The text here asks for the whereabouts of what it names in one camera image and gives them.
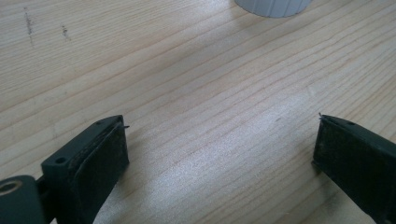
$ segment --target black plastic part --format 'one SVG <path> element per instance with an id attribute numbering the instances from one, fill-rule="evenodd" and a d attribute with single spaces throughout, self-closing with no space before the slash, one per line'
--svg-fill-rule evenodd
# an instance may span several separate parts
<path id="1" fill-rule="evenodd" d="M 35 179 L 29 175 L 0 181 L 0 223 L 48 223 L 43 212 Z"/>
<path id="2" fill-rule="evenodd" d="M 321 116 L 313 163 L 377 223 L 396 223 L 396 145 L 348 120 Z"/>
<path id="3" fill-rule="evenodd" d="M 93 223 L 128 163 L 122 116 L 97 121 L 47 158 L 41 166 L 58 223 Z"/>

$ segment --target white cylindrical object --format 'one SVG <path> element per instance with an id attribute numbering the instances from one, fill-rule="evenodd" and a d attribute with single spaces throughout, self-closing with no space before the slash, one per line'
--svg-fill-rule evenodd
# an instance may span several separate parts
<path id="1" fill-rule="evenodd" d="M 264 17 L 288 17 L 303 11 L 311 0 L 235 0 L 244 10 Z"/>

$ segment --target pencil mark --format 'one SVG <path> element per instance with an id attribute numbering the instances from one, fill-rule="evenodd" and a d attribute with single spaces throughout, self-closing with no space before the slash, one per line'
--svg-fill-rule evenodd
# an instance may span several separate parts
<path id="1" fill-rule="evenodd" d="M 66 40 L 72 40 L 72 38 L 70 38 L 69 34 L 67 33 L 67 28 L 66 28 L 66 26 L 62 25 L 62 30 L 63 30 L 64 38 L 65 38 Z"/>
<path id="2" fill-rule="evenodd" d="M 33 33 L 33 23 L 32 19 L 30 18 L 29 14 L 27 14 L 27 7 L 23 8 L 25 11 L 25 20 L 26 20 L 26 27 L 27 27 L 27 34 L 29 35 L 30 38 L 30 44 L 33 46 L 33 38 L 32 38 L 32 33 Z"/>

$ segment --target wooden table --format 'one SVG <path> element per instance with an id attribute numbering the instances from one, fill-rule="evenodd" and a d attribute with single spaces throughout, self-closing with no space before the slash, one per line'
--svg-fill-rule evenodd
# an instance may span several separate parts
<path id="1" fill-rule="evenodd" d="M 95 223 L 373 223 L 311 166 L 318 113 L 396 141 L 396 2 L 0 2 L 0 178 L 122 114 L 131 164 Z"/>

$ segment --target round hole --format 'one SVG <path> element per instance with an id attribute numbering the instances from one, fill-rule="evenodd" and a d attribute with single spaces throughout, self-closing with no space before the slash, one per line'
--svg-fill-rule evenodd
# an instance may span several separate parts
<path id="1" fill-rule="evenodd" d="M 0 186 L 0 196 L 9 194 L 22 186 L 20 180 L 11 180 Z"/>
<path id="2" fill-rule="evenodd" d="M 61 158 L 58 158 L 58 159 L 56 159 L 56 163 L 58 163 L 58 164 L 61 164 L 61 163 L 64 163 L 66 161 L 66 158 L 64 158 L 64 157 L 61 157 Z"/>

